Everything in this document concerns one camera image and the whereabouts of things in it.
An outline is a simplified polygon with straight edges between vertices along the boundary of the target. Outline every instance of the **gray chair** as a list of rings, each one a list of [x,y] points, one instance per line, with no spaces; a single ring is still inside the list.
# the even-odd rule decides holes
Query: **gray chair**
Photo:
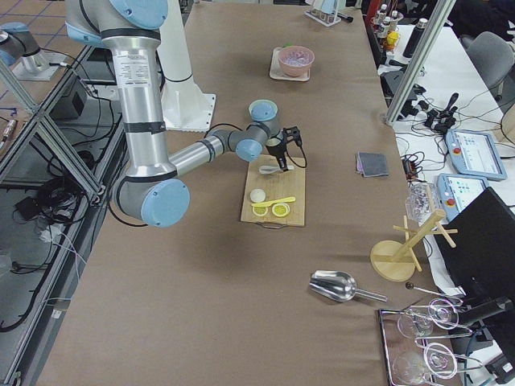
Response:
[[[513,66],[512,48],[492,32],[483,32],[464,45],[468,45],[465,51],[486,87],[492,91],[496,101],[500,101],[503,81]]]

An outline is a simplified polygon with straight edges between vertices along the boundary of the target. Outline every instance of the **white desk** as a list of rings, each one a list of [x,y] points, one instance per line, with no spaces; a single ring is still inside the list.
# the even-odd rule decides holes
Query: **white desk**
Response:
[[[401,39],[395,50],[394,59],[401,63],[408,62],[407,59],[402,56],[402,52],[410,38],[412,29],[413,26],[399,26]],[[477,131],[491,130],[499,127],[496,122],[501,121],[503,114],[501,110],[498,109],[497,103],[494,101],[491,93],[488,91],[451,28],[444,27],[442,29],[433,50],[424,64],[424,74],[418,77],[417,83],[427,90],[427,92],[424,93],[426,99],[441,109],[447,106],[453,92],[459,93],[459,98],[455,103],[455,105],[459,107],[458,113],[455,114],[457,124],[454,127]],[[482,116],[482,119],[486,121],[475,118],[466,119],[467,117],[464,115],[474,117]],[[426,159],[441,162],[443,156],[439,154],[435,144],[435,140],[441,138],[441,136],[416,137],[413,135],[413,125],[416,124],[417,121],[425,119],[426,114],[420,113],[417,117],[413,117],[413,119],[398,121],[393,125],[393,129],[398,135],[398,138],[403,138],[407,141],[406,143],[402,139],[398,139],[399,152],[403,155],[423,151],[426,155]],[[415,128],[421,129],[419,131],[420,133],[431,134],[431,131],[424,129],[422,124],[415,125]],[[445,151],[446,146],[444,141],[441,141],[441,147]],[[515,150],[506,146],[498,146],[497,149],[501,156],[515,155]],[[508,205],[514,205],[515,161],[504,160],[504,164],[509,178],[503,182],[491,181],[489,183]],[[436,178],[440,173],[456,173],[449,159],[446,161],[445,165],[442,163],[424,162],[423,166],[426,171],[423,172],[421,179],[425,179],[431,183],[436,183]],[[442,255],[434,239],[428,239],[430,239],[430,243],[433,247],[430,263],[435,283],[442,290],[451,293],[453,292],[451,289],[453,285],[447,275]],[[500,352],[499,347],[494,343],[493,347],[476,351],[473,356],[487,363]],[[470,375],[476,385],[481,384],[491,376],[484,368],[470,372]],[[515,380],[509,382],[508,385],[515,386]]]

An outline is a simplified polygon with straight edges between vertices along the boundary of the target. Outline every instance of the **computer monitor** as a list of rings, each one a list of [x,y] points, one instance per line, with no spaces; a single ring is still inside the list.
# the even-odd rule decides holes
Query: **computer monitor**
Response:
[[[515,302],[515,215],[487,187],[448,228],[456,248],[441,236],[436,241],[447,271],[468,299],[479,303],[506,296]],[[509,362],[515,363],[515,310],[484,319]]]

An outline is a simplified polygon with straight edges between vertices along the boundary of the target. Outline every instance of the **blue tablet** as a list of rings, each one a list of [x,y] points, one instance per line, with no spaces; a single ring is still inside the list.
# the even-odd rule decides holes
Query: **blue tablet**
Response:
[[[462,175],[477,175],[500,181],[508,175],[489,133],[451,129],[445,142],[452,164]]]
[[[447,220],[454,219],[488,187],[485,177],[442,173],[436,182]]]

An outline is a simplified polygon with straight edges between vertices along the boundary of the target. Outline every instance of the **cutting board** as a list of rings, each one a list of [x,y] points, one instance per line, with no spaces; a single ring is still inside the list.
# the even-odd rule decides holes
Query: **cutting board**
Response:
[[[303,158],[293,157],[293,160],[301,166],[304,165]],[[259,167],[263,165],[277,166],[277,161],[275,157],[262,154],[256,161],[249,163],[241,207],[241,221],[303,227],[306,210],[306,169],[294,165],[288,159],[288,165],[294,166],[293,170],[284,173],[276,172],[271,175],[262,175],[259,173]],[[263,217],[254,215],[252,213],[250,192],[258,188],[265,191],[265,201],[294,196],[296,198],[295,202],[288,203],[290,205],[290,214],[286,217],[276,217],[272,214],[272,208],[269,207],[268,213]]]

